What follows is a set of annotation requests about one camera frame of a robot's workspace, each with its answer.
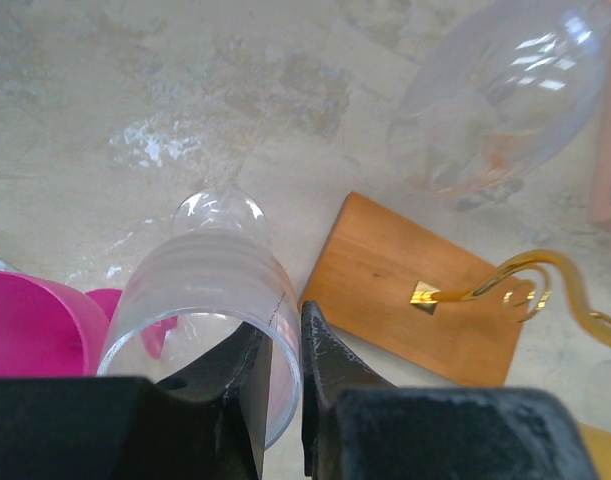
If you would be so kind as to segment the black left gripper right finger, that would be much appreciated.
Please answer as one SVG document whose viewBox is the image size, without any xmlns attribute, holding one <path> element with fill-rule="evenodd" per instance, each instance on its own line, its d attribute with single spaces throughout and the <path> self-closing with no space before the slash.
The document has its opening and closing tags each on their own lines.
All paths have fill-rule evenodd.
<svg viewBox="0 0 611 480">
<path fill-rule="evenodd" d="M 538 389 L 397 387 L 302 306 L 304 471 L 312 479 L 595 479 L 569 412 Z"/>
</svg>

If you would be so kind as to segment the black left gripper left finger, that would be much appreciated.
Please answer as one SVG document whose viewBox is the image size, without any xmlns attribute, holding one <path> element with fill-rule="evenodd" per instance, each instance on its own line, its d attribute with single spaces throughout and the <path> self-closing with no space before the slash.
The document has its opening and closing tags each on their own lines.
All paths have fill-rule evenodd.
<svg viewBox="0 0 611 480">
<path fill-rule="evenodd" d="M 258 479 L 271 360 L 244 324 L 158 382 L 0 379 L 0 479 Z"/>
</svg>

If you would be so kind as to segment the yellow plastic goblet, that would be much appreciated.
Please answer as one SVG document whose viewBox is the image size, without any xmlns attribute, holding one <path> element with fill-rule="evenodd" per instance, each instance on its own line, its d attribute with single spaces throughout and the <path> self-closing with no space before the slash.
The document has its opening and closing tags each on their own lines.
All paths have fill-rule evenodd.
<svg viewBox="0 0 611 480">
<path fill-rule="evenodd" d="M 580 424 L 579 429 L 602 480 L 611 480 L 611 432 Z"/>
</svg>

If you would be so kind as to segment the clear wine glass front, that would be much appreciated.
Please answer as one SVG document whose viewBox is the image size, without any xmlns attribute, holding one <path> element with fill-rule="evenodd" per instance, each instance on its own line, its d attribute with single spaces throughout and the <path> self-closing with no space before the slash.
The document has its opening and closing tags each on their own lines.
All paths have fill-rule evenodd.
<svg viewBox="0 0 611 480">
<path fill-rule="evenodd" d="M 388 129 L 392 163 L 433 192 L 479 191 L 564 148 L 608 69 L 611 1 L 497 1 L 437 45 Z"/>
</svg>

